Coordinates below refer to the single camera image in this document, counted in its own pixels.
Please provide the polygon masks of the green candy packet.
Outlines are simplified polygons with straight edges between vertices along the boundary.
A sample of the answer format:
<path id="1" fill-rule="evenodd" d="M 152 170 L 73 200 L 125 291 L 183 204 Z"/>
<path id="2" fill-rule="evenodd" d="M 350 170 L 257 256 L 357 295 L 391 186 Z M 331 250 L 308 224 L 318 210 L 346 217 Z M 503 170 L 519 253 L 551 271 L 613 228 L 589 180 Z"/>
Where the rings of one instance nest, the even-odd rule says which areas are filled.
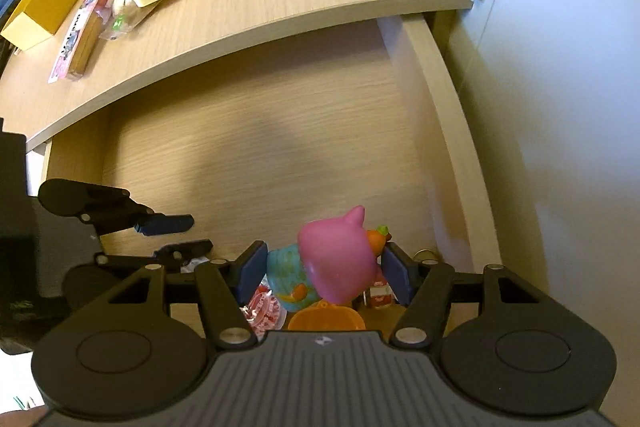
<path id="1" fill-rule="evenodd" d="M 158 3 L 152 3 L 144 8 L 134 6 L 131 12 L 112 16 L 99 35 L 105 41 L 115 41 L 134 31 L 157 7 Z"/>

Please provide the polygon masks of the orange plastic shell toy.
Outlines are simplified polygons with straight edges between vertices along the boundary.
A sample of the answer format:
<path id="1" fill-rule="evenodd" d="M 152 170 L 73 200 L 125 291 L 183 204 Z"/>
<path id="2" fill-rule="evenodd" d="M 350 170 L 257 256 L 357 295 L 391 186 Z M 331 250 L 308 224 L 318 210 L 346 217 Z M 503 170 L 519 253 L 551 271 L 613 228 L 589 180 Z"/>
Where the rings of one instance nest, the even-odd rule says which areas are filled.
<path id="1" fill-rule="evenodd" d="M 353 332 L 366 328 L 357 311 L 324 300 L 296 312 L 288 323 L 288 330 L 294 332 Z"/>

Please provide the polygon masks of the pink and teal squishy toy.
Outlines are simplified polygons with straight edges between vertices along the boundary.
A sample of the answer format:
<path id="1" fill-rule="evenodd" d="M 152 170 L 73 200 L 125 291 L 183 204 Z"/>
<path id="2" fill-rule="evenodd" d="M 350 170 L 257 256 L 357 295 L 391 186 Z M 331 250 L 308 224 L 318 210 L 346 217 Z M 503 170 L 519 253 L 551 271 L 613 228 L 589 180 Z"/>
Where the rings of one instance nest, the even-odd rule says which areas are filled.
<path id="1" fill-rule="evenodd" d="M 269 251 L 266 277 L 288 312 L 321 300 L 348 305 L 383 277 L 380 258 L 392 234 L 386 225 L 364 226 L 366 210 L 307 223 L 297 241 Z"/>

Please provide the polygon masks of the red snack packet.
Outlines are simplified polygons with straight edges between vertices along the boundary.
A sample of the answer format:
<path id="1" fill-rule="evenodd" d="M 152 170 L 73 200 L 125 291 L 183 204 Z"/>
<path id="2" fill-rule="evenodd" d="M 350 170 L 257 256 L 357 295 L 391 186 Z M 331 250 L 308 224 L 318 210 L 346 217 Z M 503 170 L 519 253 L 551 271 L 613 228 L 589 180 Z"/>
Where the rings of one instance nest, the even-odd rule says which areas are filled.
<path id="1" fill-rule="evenodd" d="M 241 311 L 259 341 L 270 331 L 283 329 L 286 310 L 266 282 L 258 285 L 250 302 Z"/>

